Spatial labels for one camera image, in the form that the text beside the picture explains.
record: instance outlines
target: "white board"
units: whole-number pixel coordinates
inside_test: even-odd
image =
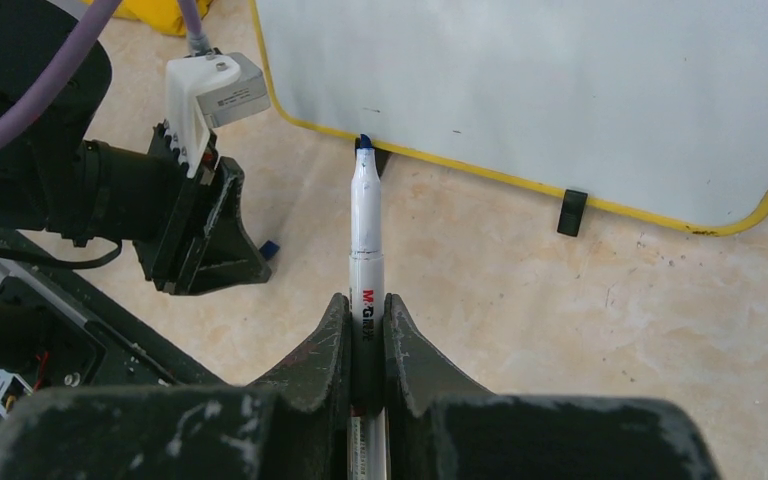
[[[251,2],[294,123],[689,231],[768,212],[768,0]]]

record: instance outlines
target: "marker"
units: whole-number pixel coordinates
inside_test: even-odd
[[[366,135],[355,151],[352,177],[352,477],[385,478],[384,255],[381,248],[381,180]]]

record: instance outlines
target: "red wire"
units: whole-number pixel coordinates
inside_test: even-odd
[[[37,383],[34,384],[34,391],[36,392],[42,386],[43,374],[45,373],[45,364],[48,363],[48,352],[42,354],[42,360],[40,360],[40,368],[37,373]]]

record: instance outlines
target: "yellow cloth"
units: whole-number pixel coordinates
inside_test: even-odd
[[[92,1],[84,0],[84,3],[92,3]],[[212,1],[196,0],[199,15],[204,17],[207,14],[207,7]],[[187,27],[184,25],[184,17],[181,15],[177,0],[122,0],[113,16],[139,20],[167,35],[187,34]]]

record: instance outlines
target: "yellow border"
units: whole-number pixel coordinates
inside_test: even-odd
[[[272,100],[272,105],[275,107],[275,110],[278,111],[278,114],[281,115],[284,118],[284,120],[290,122],[293,125],[303,127],[303,128],[308,128],[310,130],[315,130],[317,132],[325,133],[328,135],[335,135],[338,137],[347,138],[350,140],[356,138],[357,133],[343,132],[331,127],[324,127],[321,125],[313,124],[311,122],[307,122],[305,120],[299,120],[298,118],[294,118],[290,116],[284,110],[283,107],[281,107],[280,103],[278,103],[278,99],[275,96],[275,87],[272,84],[272,72],[269,69],[269,59],[266,56],[266,45],[263,42],[263,31],[260,28],[260,17],[258,16],[258,13],[257,13],[256,3],[257,3],[256,0],[249,0],[249,6],[251,7],[251,12],[252,12],[252,20],[254,21],[254,29],[255,29],[255,32],[257,33],[257,44],[258,44],[258,48],[260,48],[260,58],[261,58],[261,61],[263,62],[263,73],[264,73],[264,76],[266,77],[266,84],[269,87],[268,88],[269,98],[270,100]],[[426,162],[436,163],[438,165],[443,165],[446,167],[463,170],[465,172],[474,173],[476,175],[492,178],[494,180],[499,180],[505,183],[509,183],[511,185],[516,185],[518,187],[524,187],[530,190],[536,190],[540,193],[546,193],[558,198],[562,198],[564,196],[564,189],[562,188],[552,187],[550,185],[545,185],[539,182],[533,182],[531,180],[525,180],[523,178],[506,175],[504,173],[496,172],[486,168],[476,167],[474,165],[469,165],[467,163],[459,162],[457,160],[450,160],[447,158],[438,157],[437,155],[431,155],[429,153],[420,152],[412,148],[405,148],[399,145],[393,145],[385,142],[376,142],[376,146],[379,146],[382,149],[390,152],[399,153],[409,157],[418,158],[420,160],[425,160]],[[587,199],[587,204],[601,210],[607,210],[609,212],[618,213],[620,215],[626,215],[629,217],[638,218],[646,222],[655,223],[657,225],[662,225],[662,226],[673,228],[676,230],[681,230],[683,232],[690,232],[690,233],[699,234],[699,235],[725,236],[725,235],[733,235],[735,233],[740,233],[744,230],[748,230],[749,228],[754,227],[755,225],[760,223],[761,220],[767,217],[768,190],[767,190],[767,193],[764,194],[764,198],[762,198],[761,202],[758,204],[758,207],[756,207],[755,210],[749,214],[749,216],[747,216],[743,220],[740,220],[736,223],[732,223],[731,225],[725,225],[722,227],[706,227],[702,225],[693,225],[687,222],[682,222],[681,220],[676,220],[674,218],[665,217],[665,216],[657,215],[650,212],[645,212],[637,208],[626,207],[624,205],[620,205],[614,202],[609,202],[607,200],[601,200],[593,197],[590,197]]]

